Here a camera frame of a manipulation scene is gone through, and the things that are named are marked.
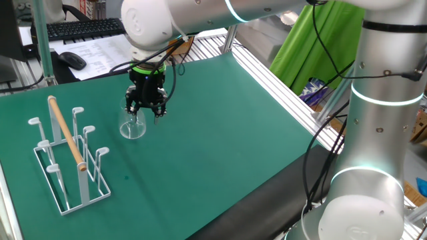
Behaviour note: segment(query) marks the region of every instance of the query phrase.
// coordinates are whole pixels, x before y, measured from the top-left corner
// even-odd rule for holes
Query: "green surface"
[[[312,137],[231,53],[187,64],[167,116],[155,126],[145,111],[147,133],[136,141],[119,133],[128,85],[122,75],[0,98],[0,159],[26,239],[185,239],[298,158]],[[52,140],[49,95],[69,126],[72,108],[84,107],[80,128],[97,128],[91,148],[111,149],[102,163],[111,197],[64,217],[33,154],[38,127],[27,123],[40,117]],[[71,152],[61,151],[64,174],[77,174],[65,167]]]
[[[304,8],[270,67],[296,95],[302,93],[309,78],[328,81],[336,75],[317,39],[312,13],[312,6]],[[337,1],[316,7],[320,37],[340,71],[356,59],[364,13],[359,7]],[[330,87],[337,87],[340,80]]]

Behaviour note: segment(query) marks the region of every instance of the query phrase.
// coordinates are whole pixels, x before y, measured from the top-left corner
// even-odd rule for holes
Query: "wooden stick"
[[[74,142],[73,136],[71,135],[68,126],[64,120],[64,117],[62,116],[61,110],[58,107],[56,99],[53,96],[49,96],[49,98],[49,104],[51,105],[52,110],[58,120],[59,126],[61,126],[61,130],[67,140],[71,152],[73,153],[75,162],[77,163],[77,165],[79,165],[80,163],[84,163],[83,159],[81,158],[80,151],[77,149],[77,145]],[[86,166],[80,166],[79,169],[80,171],[86,171],[87,168]]]

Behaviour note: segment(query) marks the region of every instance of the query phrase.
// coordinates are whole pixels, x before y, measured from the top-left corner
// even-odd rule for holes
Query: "paper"
[[[21,34],[22,46],[33,44],[31,39],[30,27],[20,27],[19,33]]]
[[[130,61],[132,58],[130,48],[131,44],[126,37],[118,35],[56,47],[55,51],[58,54],[71,52],[83,58],[87,63],[83,70],[72,68],[70,70],[75,78],[86,80],[109,73],[116,65]]]
[[[31,38],[31,28],[30,27],[19,27],[19,33],[21,35],[22,46],[27,46],[33,44],[33,39]],[[49,42],[50,50],[64,45],[64,41],[51,41]]]

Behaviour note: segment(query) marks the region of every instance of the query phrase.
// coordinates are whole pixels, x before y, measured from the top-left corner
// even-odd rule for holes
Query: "glass beaker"
[[[138,139],[142,137],[147,131],[147,122],[142,109],[140,109],[137,115],[127,113],[126,100],[121,101],[121,111],[119,116],[119,128],[120,133],[127,139]]]

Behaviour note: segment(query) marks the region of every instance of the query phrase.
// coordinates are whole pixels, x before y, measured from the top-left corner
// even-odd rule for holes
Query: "black cable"
[[[179,64],[179,67],[178,67],[178,74],[179,74],[179,76],[183,76],[185,74],[184,60],[189,55],[189,52],[191,51],[191,48],[193,47],[193,44],[194,44],[194,41],[189,46],[188,51],[185,53],[183,59],[181,60],[181,63]]]
[[[341,74],[344,74],[349,68],[352,67],[354,61],[352,61],[349,65],[347,65],[340,74],[335,75],[333,78],[331,78],[329,81],[326,82],[326,84],[321,87],[318,91],[316,91],[313,95],[311,95],[309,98],[307,98],[304,103],[308,103],[310,100],[312,100],[315,96],[319,95],[323,89],[325,89],[327,86],[331,85]]]
[[[345,140],[346,140],[346,138],[344,137],[344,138],[342,139],[341,143],[338,145],[338,148],[336,149],[336,152],[335,152],[334,157],[338,155],[338,152],[339,152],[339,151],[340,151],[340,149],[342,148],[342,145],[344,144],[344,141],[345,141]],[[329,170],[330,170],[330,167],[328,168],[328,170],[326,170],[325,178],[323,179],[322,187],[321,187],[321,189],[320,189],[320,199],[321,199],[321,200],[320,200],[320,204],[323,204],[323,189],[324,189],[324,187],[325,187],[326,179],[328,178]]]
[[[117,65],[117,66],[115,66],[115,67],[113,67],[110,71],[109,71],[109,74],[110,75],[117,75],[117,74],[122,74],[122,73],[126,73],[127,71],[129,71],[130,69],[133,69],[135,66],[138,66],[138,65],[141,65],[141,64],[144,64],[144,63],[146,63],[146,62],[148,62],[149,60],[151,60],[151,59],[153,59],[154,57],[157,57],[158,55],[160,55],[161,53],[163,53],[164,51],[167,51],[167,50],[169,50],[169,49],[171,49],[171,48],[173,48],[173,47],[175,47],[175,46],[177,46],[177,45],[182,45],[183,43],[185,43],[185,41],[183,40],[183,39],[180,39],[180,40],[178,40],[177,42],[175,42],[174,44],[171,44],[171,45],[168,45],[167,47],[164,47],[163,49],[161,49],[161,50],[159,50],[158,52],[156,52],[156,53],[154,53],[153,55],[151,55],[151,56],[149,56],[148,58],[146,58],[146,59],[144,59],[144,60],[141,60],[141,61],[128,61],[128,62],[126,62],[126,63],[121,63],[121,64],[119,64],[119,65]],[[126,67],[125,69],[120,69],[120,70],[117,70],[116,71],[116,69],[118,69],[119,67],[123,67],[124,65],[127,65],[127,64],[131,64],[129,67]]]
[[[308,161],[308,155],[310,154],[310,150],[312,149],[312,146],[316,139],[318,138],[319,134],[322,132],[322,130],[338,115],[340,112],[342,112],[348,105],[350,104],[350,101],[347,101],[338,111],[336,111],[326,122],[319,128],[319,130],[316,132],[316,134],[313,136],[313,139],[310,141],[310,144],[308,145],[306,154],[304,155],[304,162],[302,165],[302,180],[304,184],[304,191],[306,192],[307,200],[310,200],[310,192],[308,191],[308,183],[307,183],[307,161]]]
[[[14,91],[28,90],[28,89],[36,86],[37,84],[41,83],[44,78],[45,78],[45,76],[43,74],[41,74],[41,77],[39,78],[39,80],[37,80],[35,83],[33,83],[31,85],[24,86],[24,87],[10,88],[10,89],[2,89],[2,90],[0,90],[0,93],[11,93],[11,92],[14,92]]]
[[[326,48],[325,44],[322,41],[322,38],[320,38],[320,34],[319,34],[319,30],[318,27],[316,25],[316,4],[312,5],[313,6],[313,26],[314,26],[314,31],[316,32],[317,38],[319,40],[320,45],[322,45],[326,55],[329,57],[329,60],[331,61],[332,65],[334,66],[335,72],[338,74],[339,77],[343,78],[343,79],[379,79],[379,78],[384,78],[384,77],[391,77],[391,76],[402,76],[401,73],[396,73],[396,74],[389,74],[389,75],[382,75],[382,76],[365,76],[365,77],[345,77],[342,76],[340,74],[340,72],[338,71],[338,68],[336,67],[336,64],[334,62],[334,59],[332,58],[331,54],[329,53],[328,49]]]
[[[319,175],[317,181],[314,183],[312,190],[310,191],[310,199],[308,201],[309,203],[311,203],[314,200],[314,197],[316,196],[320,182],[322,181],[322,177],[325,175],[325,173],[327,173],[329,171],[329,168],[331,167],[331,164],[332,164],[334,157],[335,157],[336,147],[337,147],[338,143],[340,142],[341,136],[344,134],[344,130],[346,129],[346,126],[347,126],[347,121],[345,121],[344,124],[342,125],[340,132],[338,133],[338,137],[336,138],[334,145],[332,146],[328,156],[326,157],[325,163],[322,167],[322,170],[320,171],[320,175]]]
[[[336,89],[332,90],[330,93],[328,93],[325,97],[323,97],[322,99],[320,99],[319,103],[316,105],[316,107],[314,108],[314,111],[316,111],[319,107],[319,105],[322,103],[323,100],[325,100],[327,97],[329,97],[331,94],[334,93]]]
[[[164,57],[163,57],[163,58],[162,58],[162,59],[157,63],[157,65],[154,67],[153,71],[151,72],[150,76],[148,77],[148,80],[147,80],[147,81],[145,81],[144,86],[143,86],[143,90],[146,90],[146,89],[147,89],[148,81],[150,81],[150,79],[154,76],[155,72],[159,70],[160,66],[161,66],[161,65],[163,65],[163,63],[166,61],[166,59],[167,59],[168,57],[170,57],[170,56],[172,55],[172,53],[173,53],[176,49],[178,49],[178,47],[180,47],[182,44],[183,44],[183,42],[181,42],[180,44],[174,45],[173,49],[172,49],[169,53],[167,53],[167,54],[166,54],[166,55],[165,55],[165,56],[164,56]],[[175,86],[176,86],[176,67],[175,67],[175,65],[176,65],[175,59],[174,59],[174,58],[172,58],[172,68],[173,68],[173,85],[172,85],[171,93],[169,94],[169,96],[167,97],[167,99],[166,99],[163,103],[160,103],[160,104],[158,104],[158,105],[150,105],[150,104],[147,102],[147,99],[145,98],[145,93],[144,93],[144,92],[142,93],[142,101],[143,101],[145,104],[149,105],[151,108],[162,107],[162,106],[166,105],[166,103],[167,103],[167,102],[172,98],[173,93],[175,92]]]

